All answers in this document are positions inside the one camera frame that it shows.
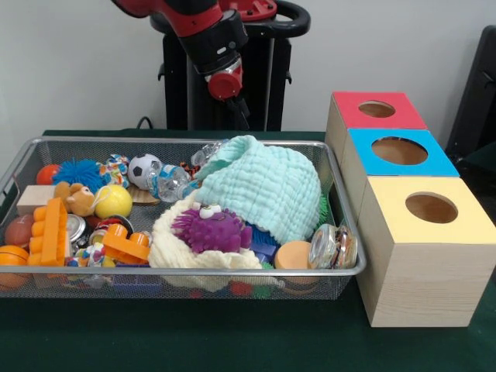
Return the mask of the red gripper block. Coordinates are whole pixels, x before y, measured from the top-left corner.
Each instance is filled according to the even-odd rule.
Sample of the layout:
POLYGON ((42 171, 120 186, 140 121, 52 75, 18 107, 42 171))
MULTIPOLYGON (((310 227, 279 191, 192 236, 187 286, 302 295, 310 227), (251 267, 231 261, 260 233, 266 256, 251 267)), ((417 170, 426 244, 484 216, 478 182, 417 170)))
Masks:
POLYGON ((209 94, 216 100, 228 100, 228 108, 233 113, 235 130, 249 130, 250 111, 243 97, 237 97, 243 87, 242 64, 233 64, 217 71, 206 79, 209 94))

